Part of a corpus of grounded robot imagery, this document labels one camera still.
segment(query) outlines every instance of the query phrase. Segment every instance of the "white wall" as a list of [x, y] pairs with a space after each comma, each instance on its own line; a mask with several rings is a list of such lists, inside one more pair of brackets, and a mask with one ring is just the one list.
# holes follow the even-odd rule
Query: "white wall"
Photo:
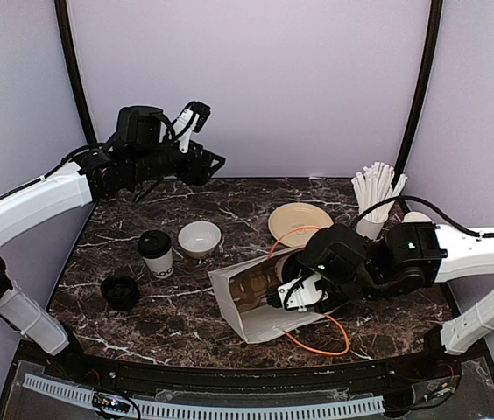
[[100, 139], [127, 104], [213, 114], [199, 141], [218, 176], [351, 176], [394, 163], [428, 0], [72, 0]]
[[[494, 226], [494, 1], [445, 2], [407, 172], [408, 192], [469, 226]], [[494, 286], [494, 276], [452, 286], [466, 310]], [[494, 356], [494, 333], [487, 341]]]
[[[84, 143], [53, 2], [0, 2], [0, 193], [47, 171]], [[88, 210], [51, 220], [1, 252], [11, 276], [42, 305]], [[0, 320], [0, 393], [17, 343]]]

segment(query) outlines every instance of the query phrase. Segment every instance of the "white cup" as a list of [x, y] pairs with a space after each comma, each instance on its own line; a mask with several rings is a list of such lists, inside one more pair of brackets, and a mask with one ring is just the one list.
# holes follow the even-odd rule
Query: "white cup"
[[138, 241], [138, 252], [156, 278], [168, 278], [173, 273], [171, 238], [160, 230], [144, 232]]
[[388, 216], [385, 216], [385, 220], [383, 221], [370, 221], [364, 217], [356, 225], [356, 232], [361, 236], [366, 236], [375, 241], [381, 233], [381, 229], [387, 221], [387, 218]]
[[220, 228], [209, 221], [194, 221], [179, 232], [179, 245], [191, 258], [200, 260], [206, 258], [216, 249], [222, 232]]

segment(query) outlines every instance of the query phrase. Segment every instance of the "white cable tray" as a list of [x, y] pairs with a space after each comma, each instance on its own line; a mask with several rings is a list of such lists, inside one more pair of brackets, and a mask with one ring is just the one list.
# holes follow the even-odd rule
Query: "white cable tray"
[[[64, 403], [95, 410], [91, 404], [94, 391], [89, 388], [77, 388], [34, 374], [25, 375], [23, 386]], [[140, 414], [144, 420], [336, 420], [385, 412], [382, 396], [298, 407], [264, 408], [199, 407], [152, 402], [139, 398], [132, 398], [132, 400], [140, 408]], [[108, 413], [122, 414], [117, 410], [104, 410]], [[138, 417], [134, 408], [131, 408], [126, 416], [128, 418]]]

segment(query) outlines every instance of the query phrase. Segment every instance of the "marble table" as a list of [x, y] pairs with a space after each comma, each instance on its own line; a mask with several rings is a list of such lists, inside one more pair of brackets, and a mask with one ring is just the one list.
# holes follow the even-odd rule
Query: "marble table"
[[[272, 210], [292, 201], [326, 210], [334, 221], [356, 215], [347, 179], [214, 179], [204, 187], [165, 181], [144, 201], [121, 192], [92, 214], [50, 305], [71, 326], [86, 353], [121, 361], [198, 368], [306, 368], [369, 361], [419, 352], [423, 334], [451, 319], [448, 303], [435, 286], [382, 302], [350, 303], [334, 315], [351, 341], [348, 355], [309, 353], [286, 337], [245, 344], [221, 318], [208, 272], [265, 255], [273, 244], [267, 220]], [[400, 221], [392, 212], [389, 223]], [[177, 234], [191, 221], [213, 221], [222, 230], [217, 252], [202, 261], [186, 257]], [[175, 272], [155, 279], [136, 251], [138, 237], [161, 229], [173, 239]], [[141, 298], [132, 311], [112, 311], [99, 291], [112, 274], [137, 279]], [[312, 347], [340, 351], [342, 336], [328, 321], [294, 334]]]

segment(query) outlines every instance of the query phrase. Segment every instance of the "white straw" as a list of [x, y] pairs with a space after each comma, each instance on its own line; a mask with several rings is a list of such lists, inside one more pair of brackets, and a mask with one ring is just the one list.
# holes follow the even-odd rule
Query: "white straw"
[[[393, 167], [383, 162], [374, 162], [370, 166], [365, 166], [363, 172], [356, 173], [356, 176], [352, 179], [352, 185], [354, 186], [359, 213], [379, 201], [400, 195], [405, 187], [407, 176], [402, 174], [397, 184], [393, 187], [394, 176], [395, 170]], [[389, 203], [373, 210], [365, 219], [376, 223], [384, 221], [393, 204]]]

